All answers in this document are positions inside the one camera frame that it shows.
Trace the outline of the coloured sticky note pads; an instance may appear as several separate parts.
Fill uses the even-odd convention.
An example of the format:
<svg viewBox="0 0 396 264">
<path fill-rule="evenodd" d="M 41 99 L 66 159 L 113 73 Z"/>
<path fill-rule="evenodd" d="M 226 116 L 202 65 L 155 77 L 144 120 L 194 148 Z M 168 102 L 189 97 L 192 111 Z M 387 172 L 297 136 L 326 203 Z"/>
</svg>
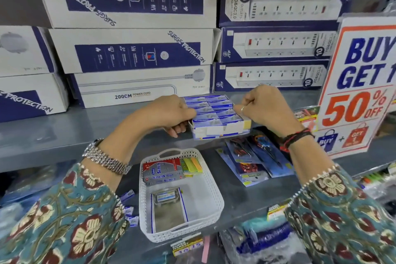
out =
<svg viewBox="0 0 396 264">
<path fill-rule="evenodd" d="M 194 177 L 203 173 L 200 162 L 196 157 L 180 158 L 184 177 Z"/>
</svg>

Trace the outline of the empty white blue carton tray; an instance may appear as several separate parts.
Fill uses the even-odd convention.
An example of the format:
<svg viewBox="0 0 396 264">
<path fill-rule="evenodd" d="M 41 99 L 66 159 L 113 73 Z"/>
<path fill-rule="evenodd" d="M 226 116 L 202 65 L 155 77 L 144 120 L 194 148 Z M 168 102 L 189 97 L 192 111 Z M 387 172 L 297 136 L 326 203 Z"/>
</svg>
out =
<svg viewBox="0 0 396 264">
<path fill-rule="evenodd" d="M 179 201 L 156 205 L 154 202 L 154 194 L 168 190 L 178 190 L 180 196 Z M 187 222 L 189 222 L 189 219 L 180 187 L 168 187 L 151 194 L 151 233 L 174 230 Z"/>
</svg>

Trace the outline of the bagged coloured markers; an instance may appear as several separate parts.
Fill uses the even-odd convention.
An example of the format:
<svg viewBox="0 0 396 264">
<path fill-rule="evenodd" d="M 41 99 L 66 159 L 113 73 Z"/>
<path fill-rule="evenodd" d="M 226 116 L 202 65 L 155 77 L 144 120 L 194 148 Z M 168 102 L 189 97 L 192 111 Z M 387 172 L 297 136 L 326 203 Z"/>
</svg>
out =
<svg viewBox="0 0 396 264">
<path fill-rule="evenodd" d="M 396 216 L 396 162 L 356 179 L 361 189 Z"/>
</svg>

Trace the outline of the grey metal shelf board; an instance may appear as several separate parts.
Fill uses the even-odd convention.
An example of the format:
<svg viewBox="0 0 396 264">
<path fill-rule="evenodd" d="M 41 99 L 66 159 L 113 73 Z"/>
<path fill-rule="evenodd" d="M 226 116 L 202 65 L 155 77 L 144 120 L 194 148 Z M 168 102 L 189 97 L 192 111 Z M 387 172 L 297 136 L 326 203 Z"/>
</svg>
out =
<svg viewBox="0 0 396 264">
<path fill-rule="evenodd" d="M 289 106 L 312 106 L 319 91 L 282 91 Z M 67 112 L 0 123 L 0 172 L 49 165 L 68 160 L 79 161 L 87 145 L 106 137 L 126 116 L 148 102 L 83 109 L 71 106 Z M 170 148 L 205 150 L 223 145 L 224 139 L 194 140 L 189 130 L 171 138 L 162 129 L 145 136 L 133 153 L 132 163 Z M 335 160 L 358 174 L 396 160 L 396 135 L 372 141 L 369 150 Z"/>
</svg>

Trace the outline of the person's floral teal sleeve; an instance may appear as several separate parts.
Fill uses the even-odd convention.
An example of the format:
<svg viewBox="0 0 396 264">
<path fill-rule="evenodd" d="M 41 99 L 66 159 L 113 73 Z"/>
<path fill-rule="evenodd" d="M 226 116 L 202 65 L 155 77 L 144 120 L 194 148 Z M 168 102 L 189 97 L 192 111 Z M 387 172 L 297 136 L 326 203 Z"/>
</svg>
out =
<svg viewBox="0 0 396 264">
<path fill-rule="evenodd" d="M 285 217 L 313 264 L 396 264 L 396 224 L 335 164 L 292 197 Z"/>
<path fill-rule="evenodd" d="M 0 264 L 107 264 L 129 227 L 119 197 L 77 163 L 0 240 Z"/>
</svg>

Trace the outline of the white box with plug picture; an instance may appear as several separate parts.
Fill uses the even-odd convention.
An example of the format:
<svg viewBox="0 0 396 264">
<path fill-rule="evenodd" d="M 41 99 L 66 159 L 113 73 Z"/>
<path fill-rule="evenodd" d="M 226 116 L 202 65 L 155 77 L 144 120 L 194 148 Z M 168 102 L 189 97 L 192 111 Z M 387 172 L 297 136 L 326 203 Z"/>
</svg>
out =
<svg viewBox="0 0 396 264">
<path fill-rule="evenodd" d="M 54 52 L 47 28 L 0 25 L 0 77 L 56 73 Z"/>
</svg>

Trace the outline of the person's left forearm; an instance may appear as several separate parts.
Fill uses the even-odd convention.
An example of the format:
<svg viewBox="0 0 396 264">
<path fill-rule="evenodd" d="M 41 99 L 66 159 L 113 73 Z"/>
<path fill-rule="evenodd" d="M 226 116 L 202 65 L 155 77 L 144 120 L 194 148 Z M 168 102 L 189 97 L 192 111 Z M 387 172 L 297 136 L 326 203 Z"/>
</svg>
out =
<svg viewBox="0 0 396 264">
<path fill-rule="evenodd" d="M 110 158 L 118 160 L 121 167 L 129 164 L 132 154 L 140 140 L 150 131 L 166 126 L 159 111 L 142 108 L 126 117 L 111 134 L 100 144 L 99 149 Z M 84 158 L 81 164 L 88 171 L 115 192 L 121 182 L 122 175 L 112 172 L 94 160 Z"/>
</svg>

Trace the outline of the person's left hand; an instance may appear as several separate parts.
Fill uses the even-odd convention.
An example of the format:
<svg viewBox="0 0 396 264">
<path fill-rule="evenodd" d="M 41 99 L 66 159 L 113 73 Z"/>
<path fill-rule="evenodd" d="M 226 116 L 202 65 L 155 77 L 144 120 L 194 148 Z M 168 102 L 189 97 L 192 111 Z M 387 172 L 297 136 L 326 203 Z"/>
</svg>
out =
<svg viewBox="0 0 396 264">
<path fill-rule="evenodd" d="M 188 121 L 179 120 L 179 107 L 185 105 L 177 95 L 161 96 L 143 109 L 143 114 L 151 129 L 163 128 L 171 137 L 186 132 Z"/>
</svg>

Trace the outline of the white navy box with slanted print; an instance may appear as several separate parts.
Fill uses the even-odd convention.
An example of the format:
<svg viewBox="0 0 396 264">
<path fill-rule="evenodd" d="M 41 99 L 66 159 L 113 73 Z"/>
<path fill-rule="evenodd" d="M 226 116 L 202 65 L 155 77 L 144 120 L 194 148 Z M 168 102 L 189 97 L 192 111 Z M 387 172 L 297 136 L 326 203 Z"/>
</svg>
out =
<svg viewBox="0 0 396 264">
<path fill-rule="evenodd" d="M 63 113 L 69 104 L 56 73 L 0 77 L 0 123 Z"/>
</svg>

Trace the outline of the person's right forearm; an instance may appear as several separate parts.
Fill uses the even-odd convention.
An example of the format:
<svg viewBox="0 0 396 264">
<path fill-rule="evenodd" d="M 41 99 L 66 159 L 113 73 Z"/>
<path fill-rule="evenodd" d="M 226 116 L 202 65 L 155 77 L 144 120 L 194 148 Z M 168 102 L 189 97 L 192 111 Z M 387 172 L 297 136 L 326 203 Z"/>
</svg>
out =
<svg viewBox="0 0 396 264">
<path fill-rule="evenodd" d="M 283 140 L 287 140 L 287 149 L 302 186 L 335 166 L 310 131 L 298 121 L 293 125 L 284 125 L 274 133 Z"/>
</svg>

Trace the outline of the person's right floral teal sleeve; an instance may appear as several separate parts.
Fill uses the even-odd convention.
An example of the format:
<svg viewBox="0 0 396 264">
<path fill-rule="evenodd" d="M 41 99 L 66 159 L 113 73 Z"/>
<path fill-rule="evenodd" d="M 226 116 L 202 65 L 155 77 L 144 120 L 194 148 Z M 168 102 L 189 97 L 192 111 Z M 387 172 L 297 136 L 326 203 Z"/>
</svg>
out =
<svg viewBox="0 0 396 264">
<path fill-rule="evenodd" d="M 396 224 L 335 164 L 292 197 L 285 217 L 313 264 L 396 264 Z"/>
</svg>

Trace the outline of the person's left floral teal sleeve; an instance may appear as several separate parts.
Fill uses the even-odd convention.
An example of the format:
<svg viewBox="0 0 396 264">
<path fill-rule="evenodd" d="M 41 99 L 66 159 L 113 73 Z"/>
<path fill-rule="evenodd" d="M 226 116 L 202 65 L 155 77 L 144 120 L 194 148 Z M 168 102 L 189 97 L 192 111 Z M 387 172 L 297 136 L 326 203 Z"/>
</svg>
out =
<svg viewBox="0 0 396 264">
<path fill-rule="evenodd" d="M 107 264 L 129 227 L 119 197 L 77 163 L 0 240 L 0 264 Z"/>
</svg>

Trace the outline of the navy box with power strip picture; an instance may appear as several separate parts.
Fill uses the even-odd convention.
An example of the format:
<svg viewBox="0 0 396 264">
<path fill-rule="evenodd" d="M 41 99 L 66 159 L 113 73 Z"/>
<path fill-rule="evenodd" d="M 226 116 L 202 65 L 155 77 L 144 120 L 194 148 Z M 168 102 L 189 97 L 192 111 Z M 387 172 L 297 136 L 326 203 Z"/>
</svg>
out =
<svg viewBox="0 0 396 264">
<path fill-rule="evenodd" d="M 220 63 L 322 60 L 334 51 L 338 32 L 313 27 L 223 27 L 215 59 Z"/>
<path fill-rule="evenodd" d="M 324 84 L 329 60 L 219 63 L 213 68 L 213 92 L 246 92 L 259 85 L 280 90 L 318 90 Z"/>
<path fill-rule="evenodd" d="M 310 26 L 333 23 L 353 0 L 219 0 L 219 27 Z"/>
</svg>

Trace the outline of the clear bagged goods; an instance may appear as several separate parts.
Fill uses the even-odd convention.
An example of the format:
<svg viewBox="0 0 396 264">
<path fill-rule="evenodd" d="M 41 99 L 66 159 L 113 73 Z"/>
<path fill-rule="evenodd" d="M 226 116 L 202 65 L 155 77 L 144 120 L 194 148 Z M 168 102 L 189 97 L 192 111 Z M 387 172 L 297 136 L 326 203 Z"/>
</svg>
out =
<svg viewBox="0 0 396 264">
<path fill-rule="evenodd" d="M 11 183 L 0 193 L 0 237 L 17 223 L 38 199 L 57 184 L 76 160 L 10 172 Z"/>
</svg>

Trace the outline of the colourful printed packet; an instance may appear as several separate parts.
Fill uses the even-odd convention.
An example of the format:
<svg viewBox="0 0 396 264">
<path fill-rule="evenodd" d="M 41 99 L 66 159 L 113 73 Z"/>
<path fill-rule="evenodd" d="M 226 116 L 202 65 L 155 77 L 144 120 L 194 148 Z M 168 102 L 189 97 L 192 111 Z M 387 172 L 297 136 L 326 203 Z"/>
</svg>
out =
<svg viewBox="0 0 396 264">
<path fill-rule="evenodd" d="M 317 116 L 319 110 L 320 106 L 308 106 L 295 110 L 294 115 L 305 128 L 314 133 L 318 130 Z"/>
</svg>

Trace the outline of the white plastic woven basket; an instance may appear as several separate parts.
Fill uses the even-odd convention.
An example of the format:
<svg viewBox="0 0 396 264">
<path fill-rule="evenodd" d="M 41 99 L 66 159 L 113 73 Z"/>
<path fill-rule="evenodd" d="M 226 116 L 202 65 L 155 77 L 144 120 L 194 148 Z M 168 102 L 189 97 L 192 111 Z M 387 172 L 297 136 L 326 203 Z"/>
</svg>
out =
<svg viewBox="0 0 396 264">
<path fill-rule="evenodd" d="M 203 169 L 202 174 L 153 186 L 147 186 L 143 182 L 142 166 L 144 163 L 187 157 L 198 159 Z M 151 194 L 168 187 L 181 188 L 189 222 L 174 230 L 151 233 Z M 139 224 L 142 233 L 149 241 L 160 243 L 210 226 L 219 220 L 224 205 L 224 199 L 210 169 L 197 149 L 167 149 L 156 155 L 147 156 L 141 161 L 139 172 Z"/>
</svg>

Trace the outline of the person's right hand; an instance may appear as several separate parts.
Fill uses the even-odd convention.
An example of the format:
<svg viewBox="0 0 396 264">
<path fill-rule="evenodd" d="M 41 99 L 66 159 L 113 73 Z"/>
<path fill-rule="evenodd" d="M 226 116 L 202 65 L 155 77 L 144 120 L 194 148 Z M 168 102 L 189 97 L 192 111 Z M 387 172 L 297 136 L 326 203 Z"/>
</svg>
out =
<svg viewBox="0 0 396 264">
<path fill-rule="evenodd" d="M 260 85 L 258 87 L 261 87 L 260 97 L 263 103 L 263 126 L 274 133 L 274 131 L 283 128 L 284 125 L 293 125 L 298 121 L 283 95 L 276 87 L 267 85 Z"/>
</svg>

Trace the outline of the white red blue promotion sign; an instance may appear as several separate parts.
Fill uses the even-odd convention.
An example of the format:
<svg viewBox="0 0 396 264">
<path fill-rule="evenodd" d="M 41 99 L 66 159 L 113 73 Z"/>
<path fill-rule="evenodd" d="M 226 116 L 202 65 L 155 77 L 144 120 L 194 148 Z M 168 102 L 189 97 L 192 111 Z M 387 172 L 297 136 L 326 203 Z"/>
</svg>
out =
<svg viewBox="0 0 396 264">
<path fill-rule="evenodd" d="M 315 137 L 332 158 L 368 150 L 396 92 L 396 15 L 343 17 Z"/>
</svg>

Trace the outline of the white blue display carton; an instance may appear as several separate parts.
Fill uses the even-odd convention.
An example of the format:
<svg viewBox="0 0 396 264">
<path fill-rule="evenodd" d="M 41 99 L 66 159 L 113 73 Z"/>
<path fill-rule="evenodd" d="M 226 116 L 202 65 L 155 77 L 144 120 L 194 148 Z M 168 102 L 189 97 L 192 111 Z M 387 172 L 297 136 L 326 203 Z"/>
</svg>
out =
<svg viewBox="0 0 396 264">
<path fill-rule="evenodd" d="M 231 123 L 226 126 L 193 127 L 189 121 L 190 130 L 195 140 L 215 139 L 220 137 L 231 137 L 250 132 L 251 119 L 241 116 L 243 121 Z"/>
</svg>

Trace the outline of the silver metal wristwatch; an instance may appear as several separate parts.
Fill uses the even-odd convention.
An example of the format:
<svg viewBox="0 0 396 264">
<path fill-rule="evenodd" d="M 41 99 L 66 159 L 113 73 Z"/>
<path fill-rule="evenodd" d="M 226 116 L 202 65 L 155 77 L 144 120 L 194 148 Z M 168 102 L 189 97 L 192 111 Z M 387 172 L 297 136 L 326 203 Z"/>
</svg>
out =
<svg viewBox="0 0 396 264">
<path fill-rule="evenodd" d="M 99 145 L 102 143 L 104 138 L 98 138 L 92 141 L 84 150 L 82 157 L 87 158 L 102 167 L 110 170 L 117 175 L 127 175 L 131 170 L 131 165 L 124 164 L 114 158 L 111 158 L 108 154 L 103 152 Z"/>
</svg>

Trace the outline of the yellow white price label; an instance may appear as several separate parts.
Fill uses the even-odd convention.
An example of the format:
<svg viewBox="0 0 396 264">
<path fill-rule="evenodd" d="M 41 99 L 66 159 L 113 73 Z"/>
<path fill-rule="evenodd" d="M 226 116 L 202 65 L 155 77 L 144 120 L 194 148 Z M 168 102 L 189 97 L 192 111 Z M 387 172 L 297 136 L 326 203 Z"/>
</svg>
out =
<svg viewBox="0 0 396 264">
<path fill-rule="evenodd" d="M 197 248 L 201 248 L 203 246 L 204 246 L 204 239 L 201 235 L 197 235 L 193 237 L 190 236 L 188 238 L 182 239 L 178 242 L 171 244 L 172 254 L 174 257 L 180 256 L 182 254 L 185 254 Z"/>
<path fill-rule="evenodd" d="M 287 199 L 283 202 L 270 206 L 267 211 L 266 220 L 273 221 L 284 218 L 284 211 L 289 205 L 290 201 L 290 199 Z"/>
</svg>

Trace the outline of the group of small blue-white packets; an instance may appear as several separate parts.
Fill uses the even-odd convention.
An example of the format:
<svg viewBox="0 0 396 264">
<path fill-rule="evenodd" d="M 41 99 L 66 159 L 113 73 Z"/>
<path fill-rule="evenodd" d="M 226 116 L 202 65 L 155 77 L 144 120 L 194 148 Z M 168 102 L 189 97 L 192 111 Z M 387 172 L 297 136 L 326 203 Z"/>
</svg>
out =
<svg viewBox="0 0 396 264">
<path fill-rule="evenodd" d="M 226 126 L 243 121 L 225 95 L 185 97 L 184 101 L 196 111 L 195 118 L 190 120 L 193 127 Z"/>
</svg>

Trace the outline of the large white navy power strip box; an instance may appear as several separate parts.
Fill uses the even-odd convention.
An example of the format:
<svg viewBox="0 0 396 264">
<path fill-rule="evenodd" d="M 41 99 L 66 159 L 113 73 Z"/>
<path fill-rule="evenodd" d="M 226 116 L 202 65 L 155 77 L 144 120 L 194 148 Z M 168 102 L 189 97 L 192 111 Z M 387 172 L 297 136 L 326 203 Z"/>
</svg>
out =
<svg viewBox="0 0 396 264">
<path fill-rule="evenodd" d="M 211 65 L 220 29 L 50 29 L 66 74 Z"/>
<path fill-rule="evenodd" d="M 42 1 L 52 28 L 216 28 L 217 0 Z"/>
</svg>

